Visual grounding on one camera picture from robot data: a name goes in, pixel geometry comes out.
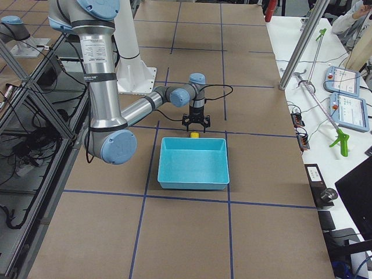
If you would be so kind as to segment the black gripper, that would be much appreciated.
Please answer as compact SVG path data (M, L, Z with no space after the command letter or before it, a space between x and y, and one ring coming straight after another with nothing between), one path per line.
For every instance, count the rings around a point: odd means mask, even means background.
M189 131L190 124L201 124L203 126L203 132L206 132L206 129L210 127L210 116L204 115L204 107L195 108L189 107L189 114L183 115L182 125L186 127L186 130Z

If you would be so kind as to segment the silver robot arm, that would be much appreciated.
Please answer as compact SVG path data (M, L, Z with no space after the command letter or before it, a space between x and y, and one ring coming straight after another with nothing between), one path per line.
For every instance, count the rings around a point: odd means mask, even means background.
M112 49L120 8L120 1L49 2L50 26L80 39L91 106L88 128L83 134L86 153L110 164L131 159L137 139L128 128L167 102L176 107L189 106L189 113L181 120L184 126L199 123L210 127L210 117L204 114L206 85L201 73L192 73L189 81L178 87L156 87L125 109L120 108Z

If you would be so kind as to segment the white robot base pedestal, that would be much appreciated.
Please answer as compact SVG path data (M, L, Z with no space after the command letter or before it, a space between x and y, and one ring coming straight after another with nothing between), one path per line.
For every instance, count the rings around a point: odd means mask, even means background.
M115 17L114 38L119 53L117 87L121 94L148 94L153 90L157 69L141 59L129 1L120 1Z

